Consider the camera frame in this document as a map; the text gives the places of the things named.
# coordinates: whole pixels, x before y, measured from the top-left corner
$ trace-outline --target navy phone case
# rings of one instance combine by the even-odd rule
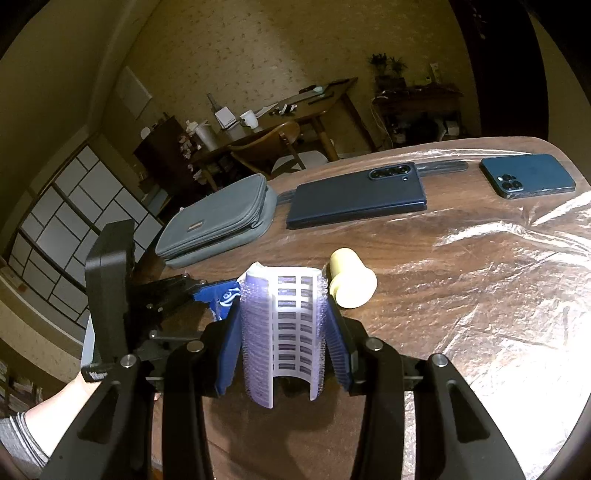
[[[407,173],[372,178],[376,172],[405,166],[408,167]],[[427,198],[417,168],[413,162],[407,162],[298,186],[287,216],[287,228],[306,228],[426,208]]]
[[[480,167],[496,192],[514,199],[573,192],[576,184],[552,155],[485,158]]]

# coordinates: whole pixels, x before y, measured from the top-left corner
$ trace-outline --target yellow cup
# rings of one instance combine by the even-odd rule
[[[375,273],[350,248],[339,248],[330,256],[330,273],[329,293],[344,309],[367,303],[378,286]]]

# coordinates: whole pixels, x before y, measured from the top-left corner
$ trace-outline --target screw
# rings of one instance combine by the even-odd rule
[[[379,338],[370,337],[365,341],[365,346],[374,352],[379,352],[384,344]]]
[[[447,357],[442,353],[436,353],[435,355],[433,355],[431,357],[431,361],[438,367],[445,367],[449,363]]]
[[[187,350],[191,353],[200,352],[205,348],[205,345],[201,340],[192,340],[187,344]]]
[[[138,358],[135,355],[128,353],[127,355],[121,357],[119,363],[124,368],[130,368],[135,365],[136,361],[138,361]]]

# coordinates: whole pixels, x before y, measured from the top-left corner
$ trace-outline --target chair backrest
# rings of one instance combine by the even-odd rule
[[[230,146],[230,150],[247,162],[276,160],[290,153],[290,146],[300,136],[300,131],[299,124],[292,120],[247,145]]]

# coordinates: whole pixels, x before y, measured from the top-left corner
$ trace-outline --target gray zipper case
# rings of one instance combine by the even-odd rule
[[[262,174],[232,183],[177,213],[164,228],[156,255],[182,268],[252,242],[271,226],[277,195]]]

